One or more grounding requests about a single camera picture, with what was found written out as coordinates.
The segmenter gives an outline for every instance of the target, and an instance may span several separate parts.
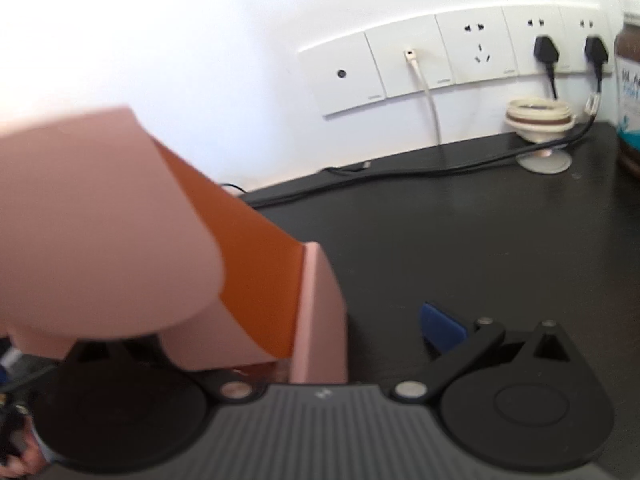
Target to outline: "metal screw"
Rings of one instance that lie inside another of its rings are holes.
[[[254,392],[254,387],[244,381],[231,381],[220,386],[220,393],[227,399],[245,399]]]
[[[404,399],[418,399],[427,394],[429,389],[426,384],[419,383],[418,381],[403,381],[396,384],[394,389],[398,397]]]

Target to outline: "jar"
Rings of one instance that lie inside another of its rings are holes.
[[[640,178],[640,0],[623,0],[614,48],[618,76],[618,161]]]

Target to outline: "blue tab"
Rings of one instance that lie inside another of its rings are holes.
[[[441,354],[468,337],[464,326],[429,303],[425,303],[420,310],[420,330],[422,337]]]

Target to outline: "jar label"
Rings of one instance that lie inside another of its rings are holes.
[[[616,57],[618,67],[618,135],[640,150],[640,63]]]

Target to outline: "white cable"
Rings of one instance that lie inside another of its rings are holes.
[[[431,108],[431,117],[433,118],[433,127],[436,130],[436,139],[438,144],[442,144],[442,133],[440,132],[440,119],[438,118],[438,110],[436,109],[436,103],[433,100],[433,95],[429,90],[429,85],[420,70],[420,62],[415,55],[415,50],[409,49],[404,51],[404,58],[406,62],[414,69],[415,77],[420,83],[420,90],[424,92],[424,96],[427,98],[427,102]]]

